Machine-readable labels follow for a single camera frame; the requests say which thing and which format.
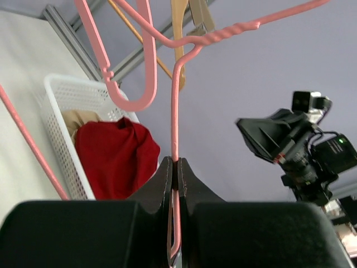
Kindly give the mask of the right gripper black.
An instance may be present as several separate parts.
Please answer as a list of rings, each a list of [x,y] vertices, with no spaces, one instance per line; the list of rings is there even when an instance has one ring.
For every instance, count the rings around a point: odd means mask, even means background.
[[[255,156],[270,163],[283,164],[303,148],[307,138],[318,128],[315,123],[299,123],[302,119],[302,112],[281,108],[267,119],[238,119],[236,126]],[[277,137],[280,131],[290,133],[279,147]]]

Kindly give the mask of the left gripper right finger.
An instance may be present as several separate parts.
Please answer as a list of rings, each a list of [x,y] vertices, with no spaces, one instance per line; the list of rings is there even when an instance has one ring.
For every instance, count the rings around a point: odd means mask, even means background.
[[[353,267],[310,203],[227,202],[177,163],[183,267]]]

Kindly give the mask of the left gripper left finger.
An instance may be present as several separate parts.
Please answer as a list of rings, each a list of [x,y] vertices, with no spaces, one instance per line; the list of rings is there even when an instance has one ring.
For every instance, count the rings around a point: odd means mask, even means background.
[[[2,267],[169,267],[173,162],[126,200],[28,201],[1,226]]]

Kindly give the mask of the red t shirt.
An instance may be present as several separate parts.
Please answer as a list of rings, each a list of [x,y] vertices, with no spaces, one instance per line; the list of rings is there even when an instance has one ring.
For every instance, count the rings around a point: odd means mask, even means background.
[[[75,149],[95,199],[126,199],[155,173],[160,147],[145,126],[122,117],[81,126]]]

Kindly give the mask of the pink wire hanger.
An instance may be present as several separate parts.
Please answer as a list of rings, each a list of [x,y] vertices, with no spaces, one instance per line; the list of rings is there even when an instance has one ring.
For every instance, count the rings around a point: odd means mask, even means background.
[[[161,42],[166,47],[178,48],[187,44],[193,44],[194,48],[187,54],[181,56],[175,63],[173,69],[172,85],[171,85],[171,159],[173,162],[173,169],[177,167],[179,161],[179,77],[182,67],[190,60],[192,60],[203,47],[209,46],[214,43],[221,42],[222,40],[231,38],[232,36],[239,35],[246,31],[257,30],[261,25],[281,20],[286,17],[294,16],[311,9],[317,8],[323,5],[323,1],[309,1],[298,6],[294,6],[282,11],[266,15],[244,23],[235,23],[231,26],[225,27],[221,30],[216,30],[207,33],[203,36],[188,36],[178,40],[171,40],[161,34],[155,29],[152,22],[151,9],[149,1],[138,1],[136,7],[132,7],[126,1],[118,1],[118,6],[122,7],[142,28],[142,31],[147,31],[154,39]],[[12,105],[5,91],[1,91],[1,100],[8,110],[9,114],[13,118],[18,129],[22,133],[24,139],[28,143],[37,161],[42,166],[47,177],[51,181],[58,195],[61,197],[60,201],[70,201],[55,177],[53,171],[44,159],[43,154],[36,146],[33,138],[28,132],[27,128],[20,119],[16,109]]]

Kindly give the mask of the beige t shirt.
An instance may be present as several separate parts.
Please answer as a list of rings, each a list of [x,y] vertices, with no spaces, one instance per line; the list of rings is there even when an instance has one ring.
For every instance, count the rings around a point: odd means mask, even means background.
[[[88,122],[99,122],[102,120],[100,116],[93,111],[71,109],[62,111],[61,114],[73,144],[75,144],[76,133],[80,127]]]

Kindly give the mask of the pink plastic hanger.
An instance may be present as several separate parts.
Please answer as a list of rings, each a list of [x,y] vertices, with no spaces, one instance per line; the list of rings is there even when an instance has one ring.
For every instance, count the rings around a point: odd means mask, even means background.
[[[113,103],[128,112],[147,108],[157,92],[155,39],[143,31],[144,43],[141,44],[119,19],[114,18],[114,13],[104,1],[97,1],[94,7],[87,1],[74,3],[80,17],[76,24],[80,37],[91,47]],[[141,63],[144,63],[142,95],[135,100],[127,100],[119,90],[119,83]]]

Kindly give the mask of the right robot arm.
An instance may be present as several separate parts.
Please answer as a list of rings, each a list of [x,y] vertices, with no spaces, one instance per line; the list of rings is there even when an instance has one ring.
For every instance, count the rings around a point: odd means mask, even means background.
[[[330,184],[356,166],[356,150],[342,133],[312,141],[327,133],[306,113],[279,109],[265,118],[240,118],[236,126],[256,157],[282,168],[282,183],[298,202],[325,206],[333,196]]]

